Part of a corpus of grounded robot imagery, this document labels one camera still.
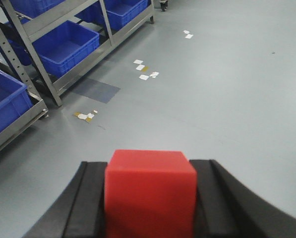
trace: blue plastic bin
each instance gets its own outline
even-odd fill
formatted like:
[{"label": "blue plastic bin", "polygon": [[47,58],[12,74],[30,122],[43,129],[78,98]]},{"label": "blue plastic bin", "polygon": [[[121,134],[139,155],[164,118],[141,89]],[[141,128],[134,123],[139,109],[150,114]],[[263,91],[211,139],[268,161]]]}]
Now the blue plastic bin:
[{"label": "blue plastic bin", "polygon": [[[148,0],[105,0],[105,7],[114,30],[120,30],[148,6]],[[91,5],[76,17],[86,21],[104,24],[104,17],[99,2]]]},{"label": "blue plastic bin", "polygon": [[[17,49],[16,54],[21,63],[31,62],[22,46],[15,42],[11,44]],[[99,47],[99,33],[66,21],[35,41],[33,46],[45,70],[61,77]]]},{"label": "blue plastic bin", "polygon": [[100,7],[99,1],[81,11],[79,14],[76,15],[76,17],[86,22],[95,22],[100,25],[105,24],[102,8]]},{"label": "blue plastic bin", "polygon": [[32,107],[26,88],[0,70],[0,132]]},{"label": "blue plastic bin", "polygon": [[65,0],[10,0],[16,11],[32,18],[60,4]]}]

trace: metal shelf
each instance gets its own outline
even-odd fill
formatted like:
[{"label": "metal shelf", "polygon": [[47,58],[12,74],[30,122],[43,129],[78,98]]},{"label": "metal shelf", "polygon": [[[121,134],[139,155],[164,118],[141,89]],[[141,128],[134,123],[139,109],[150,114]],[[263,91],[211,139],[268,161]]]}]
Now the metal shelf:
[{"label": "metal shelf", "polygon": [[46,113],[48,113],[48,109],[44,101],[39,100],[32,108],[0,132],[0,151]]},{"label": "metal shelf", "polygon": [[110,40],[104,42],[97,50],[86,57],[82,62],[72,68],[68,73],[54,82],[54,87],[61,95],[69,86],[74,84],[96,64],[98,64],[104,57],[112,52],[117,46],[119,46],[125,39],[127,39],[133,32],[135,32],[142,24],[149,20],[153,16],[151,11],[152,5],[146,8],[130,23],[124,26],[121,30],[113,35],[113,43]]},{"label": "metal shelf", "polygon": [[23,28],[29,39],[34,42],[97,1],[66,0],[25,23]]},{"label": "metal shelf", "polygon": [[[106,25],[105,33],[108,39],[97,50],[91,53],[64,76],[56,79],[55,81],[51,80],[32,43],[97,1],[99,1],[102,8]],[[112,34],[112,30],[110,28],[104,0],[66,0],[23,25],[18,19],[10,1],[0,0],[0,2],[10,23],[19,33],[19,36],[21,37],[27,52],[31,56],[33,65],[43,81],[43,84],[46,86],[54,102],[58,106],[62,105],[62,101],[59,96],[65,92],[69,86],[75,83],[91,68],[98,64],[105,56],[120,45],[121,42],[129,37],[142,24],[144,24],[145,21],[148,21],[150,18],[151,22],[154,22],[153,0],[151,0],[151,4],[142,13],[136,16],[131,22],[115,34]]]},{"label": "metal shelf", "polygon": [[23,65],[20,63],[18,57],[13,51],[7,38],[0,28],[0,53],[8,65],[0,62],[0,69],[11,74],[12,76],[21,80],[27,85],[27,92],[30,95],[31,101],[34,103],[33,107],[15,120],[11,125],[0,132],[0,150],[15,139],[20,133],[28,128],[32,123],[48,112],[43,99],[40,97],[37,89],[31,81],[29,75],[25,71]]}]

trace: epoxy floor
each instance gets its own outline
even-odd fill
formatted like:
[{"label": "epoxy floor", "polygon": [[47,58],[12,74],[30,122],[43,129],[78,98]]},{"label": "epoxy floor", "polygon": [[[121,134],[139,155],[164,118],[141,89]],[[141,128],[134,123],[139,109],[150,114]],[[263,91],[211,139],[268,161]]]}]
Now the epoxy floor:
[{"label": "epoxy floor", "polygon": [[[216,159],[296,217],[296,0],[170,0],[155,18],[77,83],[120,88],[109,102],[67,92],[0,153],[0,238],[25,234],[81,161],[120,148]],[[136,59],[160,75],[139,79]]]}]

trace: paper scrap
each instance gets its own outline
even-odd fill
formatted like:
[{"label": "paper scrap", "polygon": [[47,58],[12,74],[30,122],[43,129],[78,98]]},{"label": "paper scrap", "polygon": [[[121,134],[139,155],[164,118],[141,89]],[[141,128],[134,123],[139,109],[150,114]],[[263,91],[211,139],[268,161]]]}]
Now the paper scrap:
[{"label": "paper scrap", "polygon": [[138,67],[136,69],[141,71],[144,67],[145,67],[145,65],[140,64],[140,65],[138,65]]},{"label": "paper scrap", "polygon": [[139,78],[142,79],[142,80],[147,80],[149,78],[149,76],[142,74],[142,75],[140,75]]},{"label": "paper scrap", "polygon": [[149,69],[149,67],[148,67],[148,66],[145,66],[145,67],[141,70],[141,72],[146,72],[148,69]]},{"label": "paper scrap", "polygon": [[188,34],[185,38],[191,39],[194,35]]},{"label": "paper scrap", "polygon": [[77,117],[78,117],[79,119],[86,120],[87,115],[85,115],[85,114],[83,114],[83,113],[80,113],[80,114],[78,114]]},{"label": "paper scrap", "polygon": [[133,63],[136,63],[136,64],[142,64],[143,61],[142,61],[142,60],[139,60],[139,59],[136,59]]},{"label": "paper scrap", "polygon": [[92,114],[92,113],[89,113],[89,114],[87,115],[87,117],[90,118],[90,119],[93,119],[94,116],[95,116],[95,115]]},{"label": "paper scrap", "polygon": [[159,72],[153,72],[153,73],[150,74],[150,77],[156,77],[158,75],[159,75]]}]

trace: red cube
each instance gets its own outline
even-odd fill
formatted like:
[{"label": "red cube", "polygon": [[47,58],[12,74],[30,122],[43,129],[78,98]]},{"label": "red cube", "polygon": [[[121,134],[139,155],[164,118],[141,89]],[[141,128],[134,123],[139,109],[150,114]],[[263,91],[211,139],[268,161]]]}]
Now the red cube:
[{"label": "red cube", "polygon": [[182,152],[116,150],[105,177],[107,238],[192,238],[196,184]]}]

